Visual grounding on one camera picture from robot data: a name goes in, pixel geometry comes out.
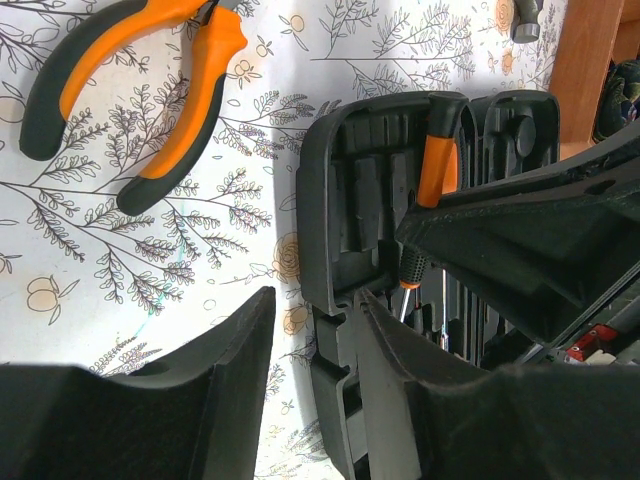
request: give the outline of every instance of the orange pliers handle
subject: orange pliers handle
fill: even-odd
[[[469,99],[456,92],[429,94],[430,113],[416,203],[435,208],[440,197],[458,189],[458,149],[455,131]]]
[[[80,92],[105,59],[142,36],[187,21],[204,3],[124,0],[80,24],[52,52],[31,89],[20,132],[22,152],[35,160],[53,158]],[[204,16],[193,42],[184,111],[162,150],[118,195],[124,213],[137,215],[160,201],[200,158],[218,118],[227,65],[247,45],[240,21],[223,6],[210,7]]]

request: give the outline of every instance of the screwdriver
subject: screwdriver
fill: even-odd
[[[458,188],[458,152],[455,132],[462,110],[469,99],[457,92],[429,94],[430,112],[427,140],[416,203],[422,208],[438,206],[443,193]],[[405,246],[400,260],[400,285],[404,288],[400,321],[404,322],[411,292],[422,283],[426,258],[416,249]]]

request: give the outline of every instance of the screwdriver shaft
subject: screwdriver shaft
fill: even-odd
[[[442,270],[442,329],[440,330],[440,348],[449,351],[449,312],[447,311],[447,272]]]
[[[424,317],[422,315],[422,289],[416,288],[416,301],[413,310],[413,329],[420,335],[424,333]]]
[[[404,319],[407,316],[407,308],[409,307],[409,298],[411,298],[411,290],[404,289],[404,295],[402,296],[402,308],[400,309],[400,316],[398,319],[404,323]]]

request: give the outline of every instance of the pliers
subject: pliers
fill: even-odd
[[[120,191],[117,204],[138,215],[170,193],[193,168],[213,134],[231,57],[247,45],[241,0],[214,1],[193,42],[191,85],[174,131],[151,163]],[[34,160],[53,158],[67,120],[93,72],[114,52],[161,28],[192,18],[206,0],[123,0],[75,28],[45,61],[29,94],[20,150]]]

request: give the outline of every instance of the botanical print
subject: botanical print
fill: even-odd
[[[274,286],[255,478],[339,479],[309,400],[316,336],[301,295],[295,192],[306,132],[380,95],[544,89],[567,2],[547,0],[540,41],[516,45],[512,0],[242,0],[248,46],[228,65],[212,138],[193,171],[137,216],[115,198],[175,129],[203,9],[106,59],[54,158],[33,161],[18,146],[43,62],[110,3],[0,0],[0,363],[130,373]]]
[[[309,319],[309,306],[297,305],[285,311],[282,326],[287,335],[296,335],[304,328]]]
[[[131,373],[144,367],[148,363],[149,357],[162,351],[161,348],[148,350],[146,342],[131,345],[136,340],[136,337],[123,341],[116,339],[116,345],[94,361],[89,366],[89,370],[103,377],[110,377],[118,373]]]
[[[62,314],[60,299],[69,295],[79,281],[75,280],[61,290],[53,275],[35,278],[27,285],[27,307],[32,312],[51,312],[48,325],[52,325]]]
[[[513,0],[497,0],[495,8],[495,28],[501,35],[511,34],[511,25],[515,14]]]

